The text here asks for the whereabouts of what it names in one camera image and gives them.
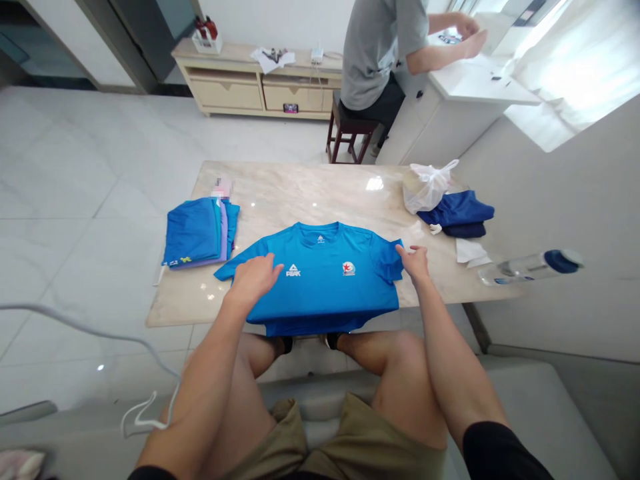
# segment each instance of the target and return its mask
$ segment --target black sleeve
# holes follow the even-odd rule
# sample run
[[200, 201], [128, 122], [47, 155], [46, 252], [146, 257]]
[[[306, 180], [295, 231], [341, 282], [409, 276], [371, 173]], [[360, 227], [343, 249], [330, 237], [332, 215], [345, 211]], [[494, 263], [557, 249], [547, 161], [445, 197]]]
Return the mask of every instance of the black sleeve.
[[553, 480], [514, 432], [500, 423], [474, 423], [462, 446], [472, 480]]
[[138, 467], [128, 480], [177, 480], [168, 471], [159, 467]]

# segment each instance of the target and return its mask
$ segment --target hand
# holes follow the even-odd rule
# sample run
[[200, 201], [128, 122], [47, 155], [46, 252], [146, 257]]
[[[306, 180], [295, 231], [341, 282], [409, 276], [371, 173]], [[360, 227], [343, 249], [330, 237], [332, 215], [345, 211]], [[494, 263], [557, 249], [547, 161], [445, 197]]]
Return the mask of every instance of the hand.
[[465, 58], [477, 57], [487, 41], [488, 35], [488, 31], [482, 30], [482, 32], [474, 33], [468, 39], [464, 40], [460, 45], [466, 46]]
[[233, 285], [229, 290], [231, 298], [251, 308], [275, 285], [278, 275], [285, 267], [282, 263], [273, 266], [274, 254], [254, 257], [238, 265]]
[[480, 31], [480, 25], [478, 25], [478, 22], [464, 13], [458, 13], [455, 21], [455, 28], [458, 30], [458, 33], [462, 35], [462, 40], [466, 40]]
[[395, 250], [402, 257], [402, 266], [411, 276], [411, 280], [416, 283], [429, 279], [429, 269], [427, 268], [427, 248], [412, 245], [412, 252], [406, 251], [401, 245], [396, 245]]

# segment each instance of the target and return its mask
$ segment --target white plastic bag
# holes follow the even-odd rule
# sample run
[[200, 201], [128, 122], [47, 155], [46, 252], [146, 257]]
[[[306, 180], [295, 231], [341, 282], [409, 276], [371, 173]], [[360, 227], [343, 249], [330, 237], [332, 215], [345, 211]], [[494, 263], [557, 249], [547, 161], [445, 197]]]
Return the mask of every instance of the white plastic bag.
[[436, 208], [442, 196], [451, 184], [451, 169], [459, 160], [452, 160], [441, 169], [432, 165], [412, 163], [410, 170], [402, 178], [402, 194], [405, 207], [415, 214], [417, 211], [430, 211]]

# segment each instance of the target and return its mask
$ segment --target water bottle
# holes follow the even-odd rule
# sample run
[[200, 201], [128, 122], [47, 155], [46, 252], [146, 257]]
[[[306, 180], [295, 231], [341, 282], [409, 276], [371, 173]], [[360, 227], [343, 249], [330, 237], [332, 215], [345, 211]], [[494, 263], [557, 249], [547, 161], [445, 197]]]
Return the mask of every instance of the water bottle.
[[493, 287], [557, 277], [575, 273], [584, 267], [582, 257], [574, 250], [548, 250], [492, 265], [480, 270], [478, 276], [485, 285]]

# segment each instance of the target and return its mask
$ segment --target white paper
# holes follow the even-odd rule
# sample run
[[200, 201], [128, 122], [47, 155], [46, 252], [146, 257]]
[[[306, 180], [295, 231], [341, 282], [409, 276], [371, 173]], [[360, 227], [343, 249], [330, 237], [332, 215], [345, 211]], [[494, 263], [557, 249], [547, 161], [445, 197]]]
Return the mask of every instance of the white paper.
[[491, 259], [487, 255], [487, 251], [482, 248], [478, 242], [458, 239], [455, 240], [455, 248], [457, 252], [458, 263], [469, 262], [467, 268], [477, 267], [490, 263]]
[[280, 57], [280, 61], [278, 63], [268, 58], [266, 55], [264, 55], [264, 53], [270, 53], [270, 51], [262, 47], [256, 48], [256, 50], [254, 50], [251, 54], [251, 58], [256, 60], [256, 62], [260, 64], [260, 67], [262, 67], [262, 71], [265, 74], [276, 70], [276, 68], [282, 68], [290, 63], [295, 63], [294, 52], [286, 52], [285, 54], [283, 54], [282, 57]]

